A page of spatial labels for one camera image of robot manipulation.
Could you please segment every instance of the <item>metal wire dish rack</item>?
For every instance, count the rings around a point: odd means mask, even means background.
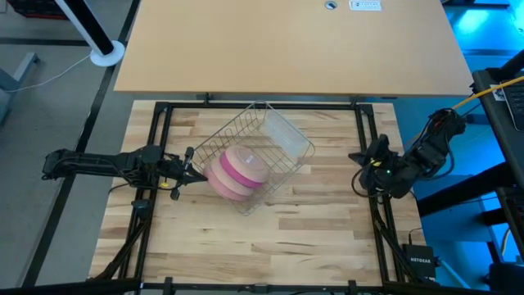
[[[248,216],[294,175],[313,155],[314,145],[267,102],[253,102],[224,127],[195,147],[192,164],[199,172],[231,145],[250,148],[269,168],[269,180],[242,202],[229,201]]]

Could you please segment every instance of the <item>pink bowl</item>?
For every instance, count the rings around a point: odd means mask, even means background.
[[[258,188],[269,178],[269,168],[264,160],[247,147],[228,147],[220,155],[220,164],[228,175],[248,188]]]
[[[217,157],[209,164],[215,177],[221,182],[226,188],[231,189],[235,193],[241,194],[242,196],[250,196],[253,193],[253,188],[248,188],[245,185],[239,184],[233,177],[224,170],[220,164],[220,159]]]
[[[204,168],[204,175],[207,177],[207,183],[222,197],[232,199],[234,201],[245,201],[247,199],[246,196],[242,196],[241,194],[235,193],[231,189],[227,188],[225,185],[223,185],[216,177],[216,175],[213,173],[213,170],[211,169],[211,165],[208,164]]]

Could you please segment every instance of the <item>sticker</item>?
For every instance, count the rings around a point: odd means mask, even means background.
[[[493,96],[495,97],[495,100],[497,102],[505,102],[506,101],[506,94],[504,94],[504,90],[502,88],[493,90]]]
[[[380,0],[350,0],[350,9],[352,11],[382,11]]]

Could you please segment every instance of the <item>wooden table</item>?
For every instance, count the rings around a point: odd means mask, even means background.
[[[154,106],[153,101],[134,103],[123,152],[146,143]],[[378,133],[387,134],[392,149],[401,151],[393,106],[373,107]],[[175,109],[167,152],[195,147],[239,111]],[[348,279],[358,285],[381,284],[369,202],[350,187],[359,168],[347,157],[360,150],[355,113],[280,112],[313,142],[314,157],[249,216],[234,211],[207,183],[187,186],[178,201],[172,201],[169,192],[159,193],[145,260],[146,282],[172,276],[174,282],[189,284],[344,286]],[[114,185],[122,181],[116,179]],[[109,196],[90,275],[101,272],[124,243],[134,195],[135,189],[124,187]],[[391,203],[399,240],[406,243],[408,232],[421,227],[417,204],[411,195]],[[415,231],[413,240],[424,243],[422,231]],[[390,277],[395,278],[391,252],[385,248]]]
[[[140,4],[115,90],[467,96],[440,0],[155,0]]]

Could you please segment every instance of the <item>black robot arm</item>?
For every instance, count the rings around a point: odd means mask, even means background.
[[[188,147],[182,161],[180,156],[164,154],[161,147],[155,145],[114,156],[61,149],[47,155],[42,179],[57,179],[75,174],[120,177],[131,187],[171,190],[171,197],[178,199],[178,188],[181,185],[207,180],[192,167],[192,155],[193,149]],[[158,188],[156,183],[161,177],[175,179],[177,183],[173,188]]]
[[[447,175],[452,166],[444,174],[436,173],[445,164],[446,157],[451,153],[449,141],[466,129],[466,121],[453,109],[441,109],[433,113],[423,132],[413,143],[413,146],[403,155],[389,149],[388,137],[381,134],[373,140],[366,153],[353,153],[350,158],[359,163],[359,182],[362,188],[373,197],[391,195],[400,198],[406,195],[417,180],[429,180]]]

